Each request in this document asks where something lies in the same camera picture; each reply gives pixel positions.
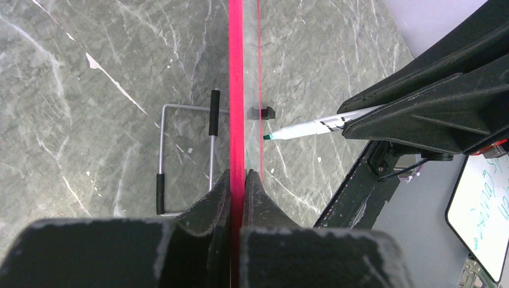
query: black rubber sleeve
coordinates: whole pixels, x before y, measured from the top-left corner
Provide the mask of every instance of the black rubber sleeve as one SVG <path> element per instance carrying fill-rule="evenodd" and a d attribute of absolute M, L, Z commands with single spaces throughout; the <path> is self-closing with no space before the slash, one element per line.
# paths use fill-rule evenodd
<path fill-rule="evenodd" d="M 221 92 L 218 90 L 212 90 L 210 96 L 210 123 L 208 126 L 208 134 L 210 136 L 217 136 L 217 130 L 219 126 L 219 95 Z"/>
<path fill-rule="evenodd" d="M 155 184 L 155 213 L 164 214 L 164 174 L 157 174 Z"/>

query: gray floor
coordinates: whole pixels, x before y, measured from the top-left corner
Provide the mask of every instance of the gray floor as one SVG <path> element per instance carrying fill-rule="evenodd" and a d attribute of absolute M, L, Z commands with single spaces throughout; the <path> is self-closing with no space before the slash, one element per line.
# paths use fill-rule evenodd
<path fill-rule="evenodd" d="M 381 0 L 263 2 L 263 95 L 277 112 L 265 132 L 333 115 L 411 60 Z M 294 221 L 311 226 L 365 144 L 340 132 L 265 142 L 265 189 Z"/>
<path fill-rule="evenodd" d="M 219 88 L 229 106 L 227 1 L 0 2 L 0 259 L 39 218 L 155 216 L 162 105 L 206 107 Z M 411 60 L 380 0 L 262 9 L 264 102 L 278 117 L 266 130 L 331 115 Z M 208 115 L 169 112 L 166 207 L 180 211 L 208 189 Z M 363 146 L 339 133 L 265 143 L 266 189 L 309 226 Z"/>

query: white marker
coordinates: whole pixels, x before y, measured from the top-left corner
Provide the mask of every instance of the white marker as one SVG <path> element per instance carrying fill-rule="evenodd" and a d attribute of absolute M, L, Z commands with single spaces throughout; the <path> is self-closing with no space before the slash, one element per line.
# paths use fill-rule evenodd
<path fill-rule="evenodd" d="M 318 135 L 342 130 L 347 121 L 364 116 L 381 106 L 382 105 L 341 113 L 334 116 L 320 118 L 310 122 L 281 128 L 269 135 L 264 135 L 264 140 L 288 140 L 308 135 Z"/>

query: black bracket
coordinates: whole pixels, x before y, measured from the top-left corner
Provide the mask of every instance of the black bracket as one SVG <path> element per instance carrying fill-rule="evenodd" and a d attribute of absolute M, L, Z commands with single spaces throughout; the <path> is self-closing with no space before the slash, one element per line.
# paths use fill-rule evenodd
<path fill-rule="evenodd" d="M 267 106 L 267 108 L 262 109 L 262 120 L 269 120 L 275 118 L 276 111 L 272 107 Z M 247 119 L 260 120 L 260 109 L 256 109 L 254 107 L 249 108 L 249 111 L 247 112 Z"/>

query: red strip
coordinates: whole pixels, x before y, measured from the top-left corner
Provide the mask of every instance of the red strip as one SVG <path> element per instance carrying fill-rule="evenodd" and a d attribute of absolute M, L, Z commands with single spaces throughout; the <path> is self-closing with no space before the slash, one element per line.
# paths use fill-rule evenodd
<path fill-rule="evenodd" d="M 242 0 L 229 0 L 230 191 L 232 194 L 232 282 L 239 286 L 239 231 L 244 207 L 244 47 Z"/>
<path fill-rule="evenodd" d="M 260 111 L 260 179 L 264 180 L 264 130 L 262 128 L 262 30 L 260 25 L 260 0 L 256 0 L 256 6 L 258 8 L 258 100 Z"/>

